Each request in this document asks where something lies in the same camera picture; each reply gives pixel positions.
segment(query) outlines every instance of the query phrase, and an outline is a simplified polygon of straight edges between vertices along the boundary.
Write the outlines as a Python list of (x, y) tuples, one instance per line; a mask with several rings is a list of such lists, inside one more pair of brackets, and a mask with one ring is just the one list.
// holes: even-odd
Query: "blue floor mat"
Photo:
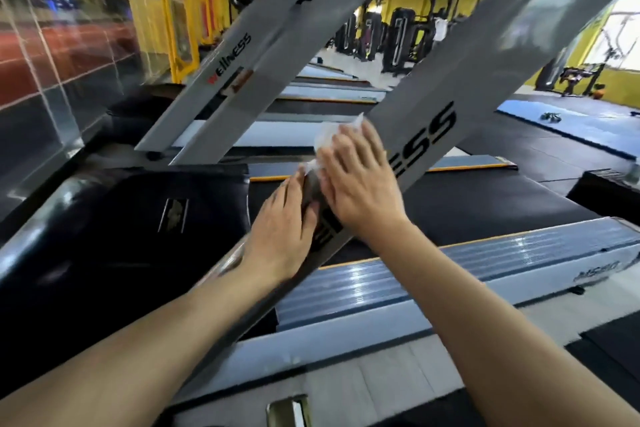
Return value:
[[(598, 118), (540, 101), (516, 99), (508, 99), (498, 111), (627, 158), (640, 156), (640, 133), (628, 124), (634, 117)], [(559, 114), (562, 120), (542, 120), (541, 115), (548, 112)]]

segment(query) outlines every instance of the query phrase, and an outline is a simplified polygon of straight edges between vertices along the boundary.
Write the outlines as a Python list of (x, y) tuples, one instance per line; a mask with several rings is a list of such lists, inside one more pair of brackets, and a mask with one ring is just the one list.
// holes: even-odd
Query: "forearm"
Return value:
[(393, 230), (369, 242), (442, 338), (487, 422), (638, 424), (635, 410), (420, 230)]
[(144, 427), (276, 281), (243, 267), (132, 323), (0, 401), (3, 425)]

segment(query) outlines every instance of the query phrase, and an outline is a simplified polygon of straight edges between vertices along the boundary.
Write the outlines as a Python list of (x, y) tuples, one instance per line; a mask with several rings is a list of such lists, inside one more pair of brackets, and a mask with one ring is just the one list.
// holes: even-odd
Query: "white tissue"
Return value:
[[(346, 125), (351, 125), (353, 128), (360, 130), (362, 127), (362, 122), (364, 121), (364, 113), (358, 115), (353, 122), (347, 123)], [(318, 149), (321, 147), (331, 147), (332, 145), (332, 137), (338, 133), (338, 129), (340, 125), (344, 125), (344, 123), (337, 122), (323, 122), (320, 125), (320, 132), (316, 135), (316, 139), (314, 140), (314, 150), (318, 152)], [(310, 171), (317, 171), (318, 169), (322, 169), (322, 165), (317, 161), (317, 159), (310, 160), (307, 164), (305, 164), (305, 170), (308, 174)]]

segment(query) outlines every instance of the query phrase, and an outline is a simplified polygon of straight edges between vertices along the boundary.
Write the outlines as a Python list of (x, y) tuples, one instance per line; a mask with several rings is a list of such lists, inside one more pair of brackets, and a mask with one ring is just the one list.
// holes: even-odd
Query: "bright window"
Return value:
[(607, 66), (640, 71), (640, 0), (618, 0), (611, 15), (604, 24), (585, 64), (599, 64), (605, 61), (613, 50), (614, 56)]

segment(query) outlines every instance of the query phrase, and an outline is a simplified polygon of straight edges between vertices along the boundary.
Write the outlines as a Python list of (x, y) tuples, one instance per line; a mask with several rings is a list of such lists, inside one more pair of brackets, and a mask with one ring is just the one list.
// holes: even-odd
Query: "person's left hand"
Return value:
[(304, 167), (285, 180), (262, 204), (241, 267), (253, 267), (282, 282), (293, 277), (307, 257), (317, 223), (318, 203), (302, 216)]

